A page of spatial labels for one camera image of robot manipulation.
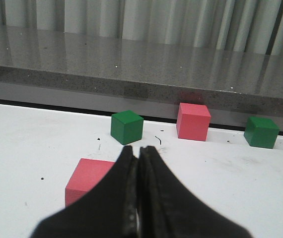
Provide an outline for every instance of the green cube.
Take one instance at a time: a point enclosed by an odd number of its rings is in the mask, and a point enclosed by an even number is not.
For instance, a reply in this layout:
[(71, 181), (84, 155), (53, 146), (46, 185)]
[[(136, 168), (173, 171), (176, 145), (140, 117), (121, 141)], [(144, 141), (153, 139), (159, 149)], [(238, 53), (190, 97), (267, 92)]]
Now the green cube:
[(128, 110), (112, 114), (111, 136), (122, 145), (142, 138), (143, 118)]
[(271, 119), (249, 117), (244, 137), (250, 146), (273, 149), (279, 131)]

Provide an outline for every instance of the gray countertop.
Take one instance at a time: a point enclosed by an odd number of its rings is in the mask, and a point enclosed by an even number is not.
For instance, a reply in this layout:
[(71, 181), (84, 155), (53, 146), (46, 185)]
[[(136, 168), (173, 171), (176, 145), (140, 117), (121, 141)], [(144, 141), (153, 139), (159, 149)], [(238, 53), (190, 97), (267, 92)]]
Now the gray countertop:
[(170, 119), (188, 102), (283, 130), (283, 58), (0, 25), (0, 99)]

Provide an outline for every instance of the wooden block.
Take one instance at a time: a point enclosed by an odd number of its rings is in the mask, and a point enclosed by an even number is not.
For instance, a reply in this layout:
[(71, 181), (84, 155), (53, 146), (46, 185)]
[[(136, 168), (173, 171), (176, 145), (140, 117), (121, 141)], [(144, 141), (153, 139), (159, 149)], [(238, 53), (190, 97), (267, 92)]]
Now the wooden block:
[(273, 149), (279, 131), (269, 118), (249, 117), (244, 137), (250, 146)]
[(97, 185), (111, 169), (114, 162), (80, 159), (65, 190), (66, 206), (79, 200)]
[(142, 138), (143, 118), (128, 110), (112, 114), (111, 136), (122, 145)]
[(180, 103), (177, 118), (178, 138), (205, 141), (211, 115), (205, 105)]

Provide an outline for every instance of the white surface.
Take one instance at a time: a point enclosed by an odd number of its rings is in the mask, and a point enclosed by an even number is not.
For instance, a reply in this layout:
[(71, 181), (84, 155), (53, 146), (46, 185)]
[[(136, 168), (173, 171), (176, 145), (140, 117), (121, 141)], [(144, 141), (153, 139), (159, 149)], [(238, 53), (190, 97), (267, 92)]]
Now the white surface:
[[(62, 209), (80, 158), (116, 160), (122, 145), (109, 130), (109, 117), (0, 105), (0, 238), (28, 237)], [(189, 141), (175, 124), (145, 121), (132, 145), (136, 156), (156, 146), (190, 191), (254, 237), (283, 238), (283, 136), (271, 150), (240, 131), (210, 128), (207, 142)]]

